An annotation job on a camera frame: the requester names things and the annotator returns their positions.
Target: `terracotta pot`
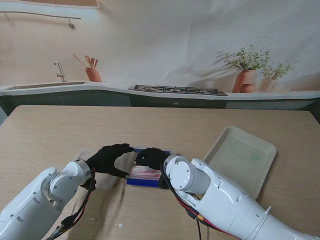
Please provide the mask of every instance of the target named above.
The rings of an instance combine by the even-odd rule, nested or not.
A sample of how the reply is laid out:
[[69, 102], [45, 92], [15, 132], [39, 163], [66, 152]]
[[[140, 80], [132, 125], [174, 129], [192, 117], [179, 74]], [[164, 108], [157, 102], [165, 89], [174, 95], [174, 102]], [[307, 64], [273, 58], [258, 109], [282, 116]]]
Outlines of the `terracotta pot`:
[[273, 92], [278, 85], [277, 79], [265, 78], [261, 81], [258, 91], [261, 93]]
[[239, 89], [242, 84], [253, 84], [257, 79], [257, 71], [256, 70], [242, 70], [236, 76], [236, 80], [232, 89], [233, 93], [240, 93]]
[[256, 90], [256, 84], [255, 83], [246, 83], [246, 84], [242, 84], [242, 86], [240, 87], [239, 91], [240, 93], [252, 93]]
[[99, 83], [102, 82], [100, 75], [95, 68], [86, 67], [85, 72], [88, 75], [88, 78], [91, 82], [99, 82]]

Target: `faucet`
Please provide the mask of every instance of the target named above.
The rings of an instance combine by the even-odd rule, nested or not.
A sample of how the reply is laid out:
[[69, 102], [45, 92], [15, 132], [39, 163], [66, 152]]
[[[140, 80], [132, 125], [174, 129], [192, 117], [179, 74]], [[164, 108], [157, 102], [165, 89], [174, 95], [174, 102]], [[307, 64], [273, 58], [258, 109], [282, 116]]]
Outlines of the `faucet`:
[[61, 82], [63, 82], [63, 83], [67, 82], [66, 75], [64, 73], [64, 70], [62, 69], [62, 66], [61, 66], [60, 62], [56, 61], [54, 63], [54, 65], [57, 65], [59, 67], [59, 70], [60, 70], [60, 73], [57, 73], [56, 76], [58, 78], [61, 78]]

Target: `gas stove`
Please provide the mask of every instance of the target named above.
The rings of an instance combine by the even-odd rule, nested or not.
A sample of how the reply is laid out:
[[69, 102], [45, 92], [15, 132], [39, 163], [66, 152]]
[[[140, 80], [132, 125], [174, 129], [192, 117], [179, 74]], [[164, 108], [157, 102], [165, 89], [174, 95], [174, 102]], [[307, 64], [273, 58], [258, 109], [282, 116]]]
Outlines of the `gas stove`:
[[197, 88], [189, 86], [151, 86], [135, 85], [129, 87], [129, 90], [148, 92], [148, 93], [172, 93], [172, 94], [197, 94], [197, 95], [215, 95], [227, 96], [223, 91], [216, 88]]

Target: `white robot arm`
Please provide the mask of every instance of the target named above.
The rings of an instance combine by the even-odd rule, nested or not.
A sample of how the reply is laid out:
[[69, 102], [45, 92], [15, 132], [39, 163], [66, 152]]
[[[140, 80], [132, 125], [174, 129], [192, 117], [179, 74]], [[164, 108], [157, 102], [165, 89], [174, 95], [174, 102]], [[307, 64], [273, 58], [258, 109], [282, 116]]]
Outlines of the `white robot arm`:
[[[240, 186], [200, 159], [171, 155], [164, 162], [167, 181], [178, 196], [216, 229], [242, 240], [320, 240], [300, 233], [269, 214]], [[202, 199], [191, 194], [204, 194]]]
[[41, 240], [76, 194], [91, 178], [83, 160], [64, 170], [50, 167], [26, 186], [0, 214], [0, 240]]

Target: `potted plant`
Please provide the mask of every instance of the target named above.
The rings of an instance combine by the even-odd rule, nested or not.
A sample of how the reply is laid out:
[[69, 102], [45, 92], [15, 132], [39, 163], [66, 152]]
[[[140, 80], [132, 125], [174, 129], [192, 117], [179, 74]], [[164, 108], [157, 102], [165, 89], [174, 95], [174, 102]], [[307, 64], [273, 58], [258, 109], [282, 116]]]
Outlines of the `potted plant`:
[[270, 59], [270, 50], [260, 49], [256, 51], [253, 45], [248, 49], [244, 47], [241, 51], [225, 54], [225, 63], [242, 70], [236, 77], [233, 93], [252, 93], [256, 88], [257, 69], [265, 68]]
[[285, 60], [286, 63], [279, 63], [276, 68], [272, 68], [271, 66], [266, 66], [262, 70], [262, 74], [264, 79], [261, 81], [259, 85], [259, 92], [273, 92], [278, 84], [278, 79], [282, 78], [286, 75], [290, 70], [295, 69], [295, 63], [290, 63], [289, 60]]

